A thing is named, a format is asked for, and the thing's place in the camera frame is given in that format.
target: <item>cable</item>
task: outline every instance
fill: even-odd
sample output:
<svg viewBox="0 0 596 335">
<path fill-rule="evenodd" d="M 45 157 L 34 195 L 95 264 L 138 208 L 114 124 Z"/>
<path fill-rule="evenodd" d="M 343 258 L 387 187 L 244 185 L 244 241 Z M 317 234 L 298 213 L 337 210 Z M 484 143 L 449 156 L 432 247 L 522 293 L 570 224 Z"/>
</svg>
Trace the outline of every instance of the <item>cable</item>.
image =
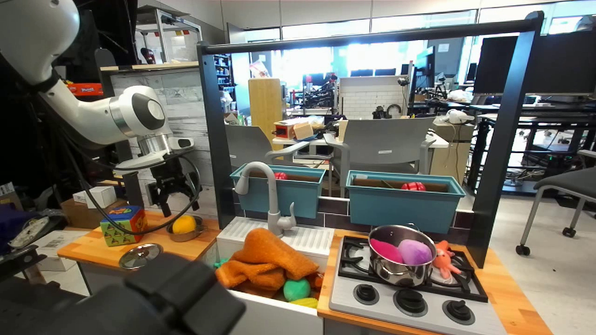
<svg viewBox="0 0 596 335">
<path fill-rule="evenodd" d="M 104 208 L 101 208 L 101 204 L 97 202 L 97 198 L 93 197 L 93 193 L 91 193 L 91 189 L 89 189 L 88 180 L 82 176 L 82 172 L 80 172 L 80 169 L 78 169 L 78 165 L 76 165 L 76 159 L 75 159 L 73 152 L 67 150 L 67 156 L 69 156 L 69 159 L 71 159 L 71 163 L 73 163 L 73 169 L 75 169 L 75 172 L 76 172 L 76 178 L 78 178 L 80 185 L 84 187 L 86 195 L 88 195 L 89 200 L 93 202 L 95 210 L 101 213 L 102 219 L 106 219 L 110 224 L 114 224 L 117 230 L 121 230 L 121 232 L 125 232 L 125 234 L 140 234 L 140 236 L 143 236 L 143 234 L 147 234 L 147 232 L 155 232 L 155 230 L 160 230 L 160 228 L 164 228 L 164 226 L 170 226 L 175 219 L 179 219 L 183 213 L 186 213 L 186 210 L 190 210 L 190 206 L 192 206 L 194 200 L 199 198 L 199 191 L 197 191 L 199 187 L 194 185 L 194 198 L 190 198 L 188 204 L 186 204 L 177 215 L 173 215 L 173 217 L 168 219 L 166 223 L 156 224 L 156 226 L 151 226 L 151 228 L 129 230 L 129 228 L 123 228 L 119 223 L 116 223 L 116 221 L 108 215 L 108 211 L 106 211 Z M 181 156 L 181 157 L 183 157 L 186 163 L 190 163 L 190 165 L 194 167 L 194 170 L 199 174 L 199 169 L 197 169 L 197 165 L 196 165 L 192 159 L 188 159 L 186 156 Z"/>
</svg>

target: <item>orange cloth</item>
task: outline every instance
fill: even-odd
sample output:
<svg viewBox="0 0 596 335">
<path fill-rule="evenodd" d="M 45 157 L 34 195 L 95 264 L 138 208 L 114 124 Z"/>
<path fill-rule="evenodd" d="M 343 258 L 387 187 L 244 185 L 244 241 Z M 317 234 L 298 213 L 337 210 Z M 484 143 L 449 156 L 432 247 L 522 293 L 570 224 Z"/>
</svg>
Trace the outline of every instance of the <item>orange cloth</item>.
<svg viewBox="0 0 596 335">
<path fill-rule="evenodd" d="M 265 295 L 276 293 L 285 278 L 304 278 L 317 273 L 317 264 L 294 250 L 266 228 L 248 232 L 244 247 L 216 269 L 224 286 L 250 286 Z"/>
</svg>

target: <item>wooden countertop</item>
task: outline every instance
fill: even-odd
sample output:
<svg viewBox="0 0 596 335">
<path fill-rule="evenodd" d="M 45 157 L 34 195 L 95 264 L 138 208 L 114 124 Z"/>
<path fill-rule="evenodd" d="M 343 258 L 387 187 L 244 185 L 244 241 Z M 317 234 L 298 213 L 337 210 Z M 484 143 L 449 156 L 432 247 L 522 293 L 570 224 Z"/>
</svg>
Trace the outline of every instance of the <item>wooden countertop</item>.
<svg viewBox="0 0 596 335">
<path fill-rule="evenodd" d="M 151 217 L 147 215 L 147 224 L 158 224 L 164 221 L 164 217 Z M 212 219 L 203 219 L 203 232 L 188 241 L 173 241 L 170 237 L 170 232 L 166 228 L 155 230 L 145 234 L 140 243 L 160 243 L 164 250 L 184 256 L 188 260 L 199 258 L 209 245 L 216 239 L 220 234 L 220 224 Z M 104 234 L 101 228 L 93 228 L 82 237 L 71 241 L 69 245 L 61 247 L 58 250 L 60 256 L 73 258 L 76 262 L 88 262 L 97 265 L 108 265 L 108 267 L 119 267 L 119 258 L 132 247 L 129 245 L 117 245 L 108 247 L 104 241 Z"/>
<path fill-rule="evenodd" d="M 365 234 L 335 228 L 332 250 L 328 256 L 328 267 L 324 271 L 324 280 L 322 280 L 319 306 L 317 306 L 319 316 L 376 329 L 376 331 L 386 331 L 386 332 L 404 332 L 404 335 L 432 332 L 432 331 L 425 331 L 410 325 L 389 323 L 389 321 L 330 308 L 330 297 L 332 297 L 333 278 L 337 271 L 337 256 L 339 256 L 343 236 L 365 236 Z M 466 247 L 454 245 L 453 249 L 460 249 L 466 252 L 468 258 L 471 258 Z M 525 293 L 520 290 L 516 280 L 508 275 L 507 267 L 503 265 L 503 262 L 497 258 L 494 250 L 488 250 L 484 267 L 482 269 L 477 267 L 477 277 L 481 278 L 492 306 L 497 310 L 508 332 L 518 332 L 518 335 L 551 332 L 544 323 L 544 319 L 540 317 L 540 314 L 529 303 Z"/>
</svg>

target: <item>stovetop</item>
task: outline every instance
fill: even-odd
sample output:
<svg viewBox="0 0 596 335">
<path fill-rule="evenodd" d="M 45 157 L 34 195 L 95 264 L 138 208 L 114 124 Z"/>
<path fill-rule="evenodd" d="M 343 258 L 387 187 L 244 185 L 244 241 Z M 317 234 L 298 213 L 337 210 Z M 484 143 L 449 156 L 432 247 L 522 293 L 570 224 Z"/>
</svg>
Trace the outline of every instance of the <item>stovetop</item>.
<svg viewBox="0 0 596 335">
<path fill-rule="evenodd" d="M 419 286 L 384 282 L 369 269 L 369 258 L 367 237 L 343 239 L 332 308 L 441 332 L 505 332 L 464 252 L 453 256 L 462 275 L 445 280 L 430 267 Z"/>
</svg>

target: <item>teal bin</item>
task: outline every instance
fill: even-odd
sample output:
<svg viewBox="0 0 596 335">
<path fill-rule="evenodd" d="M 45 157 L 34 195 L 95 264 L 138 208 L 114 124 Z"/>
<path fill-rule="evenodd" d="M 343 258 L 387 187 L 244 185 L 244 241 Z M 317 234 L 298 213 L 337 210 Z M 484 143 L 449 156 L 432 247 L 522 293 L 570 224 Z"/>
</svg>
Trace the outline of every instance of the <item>teal bin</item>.
<svg viewBox="0 0 596 335">
<path fill-rule="evenodd" d="M 291 202 L 294 202 L 294 213 L 298 217 L 311 217 L 311 219 L 317 217 L 324 169 L 311 169 L 305 165 L 276 165 L 276 163 L 270 163 L 270 167 L 274 169 L 274 172 L 287 174 L 287 180 L 276 180 L 279 211 L 283 215 L 289 215 Z M 240 165 L 231 172 L 233 183 L 237 183 L 242 172 L 244 172 L 244 165 Z M 253 170 L 250 176 L 248 193 L 238 195 L 238 198 L 244 210 L 266 213 L 268 189 L 266 189 L 265 174 L 259 174 Z"/>
<path fill-rule="evenodd" d="M 423 182 L 427 191 L 402 189 L 404 182 Z M 350 221 L 365 224 L 414 224 L 425 232 L 451 228 L 460 197 L 466 195 L 453 176 L 348 170 Z"/>
</svg>

